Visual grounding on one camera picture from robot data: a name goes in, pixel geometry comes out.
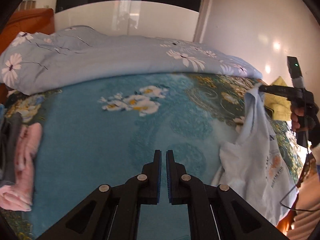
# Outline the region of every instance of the blue bedspread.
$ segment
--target blue bedspread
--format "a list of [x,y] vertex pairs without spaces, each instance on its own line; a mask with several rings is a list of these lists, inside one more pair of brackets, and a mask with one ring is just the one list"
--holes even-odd
[[[27,123],[41,122],[32,211],[24,214],[36,238],[99,185],[123,184],[162,150],[160,203],[142,206],[139,240],[189,240],[186,206],[169,204],[165,152],[210,184],[223,141],[234,142],[243,95],[255,80],[213,74],[147,74],[100,79],[19,100]],[[286,126],[274,122],[279,149],[293,175]]]
[[112,37],[88,26],[52,35],[20,32],[0,56],[0,69],[0,83],[26,95],[129,74],[200,72],[262,78],[244,60],[204,44]]

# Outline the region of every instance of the silver screw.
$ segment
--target silver screw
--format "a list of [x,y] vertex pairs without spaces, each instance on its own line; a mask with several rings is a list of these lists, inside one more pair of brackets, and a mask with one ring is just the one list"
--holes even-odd
[[137,176],[137,179],[140,181],[144,181],[148,178],[148,176],[146,174],[140,174]]
[[230,187],[228,185],[225,185],[225,184],[220,184],[219,185],[219,188],[222,190],[222,191],[228,191],[230,189]]
[[100,190],[101,192],[107,192],[109,189],[110,189],[110,187],[109,187],[108,185],[106,185],[106,184],[103,184],[103,185],[101,185],[101,186],[99,187],[99,190]]
[[184,181],[189,181],[189,180],[191,180],[191,176],[189,174],[183,174],[181,176],[181,179]]

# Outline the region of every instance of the pink garment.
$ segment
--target pink garment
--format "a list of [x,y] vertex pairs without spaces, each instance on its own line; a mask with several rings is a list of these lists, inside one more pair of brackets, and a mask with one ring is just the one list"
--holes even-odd
[[31,211],[35,158],[42,136],[42,127],[23,125],[14,157],[16,184],[0,188],[0,207],[13,211]]

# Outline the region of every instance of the yellow cloth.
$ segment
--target yellow cloth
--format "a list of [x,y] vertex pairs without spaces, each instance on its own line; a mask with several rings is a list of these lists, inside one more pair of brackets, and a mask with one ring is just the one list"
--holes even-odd
[[[271,85],[287,87],[282,77],[278,77]],[[272,110],[272,119],[280,121],[291,120],[291,102],[286,98],[265,93],[264,105]]]

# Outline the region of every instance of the orange headboard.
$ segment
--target orange headboard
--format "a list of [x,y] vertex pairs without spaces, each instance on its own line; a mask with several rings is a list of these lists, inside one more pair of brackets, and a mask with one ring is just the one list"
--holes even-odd
[[[53,10],[47,8],[18,11],[12,14],[4,30],[0,34],[0,54],[9,46],[19,32],[54,33]],[[0,85],[0,103],[6,101],[7,89]]]

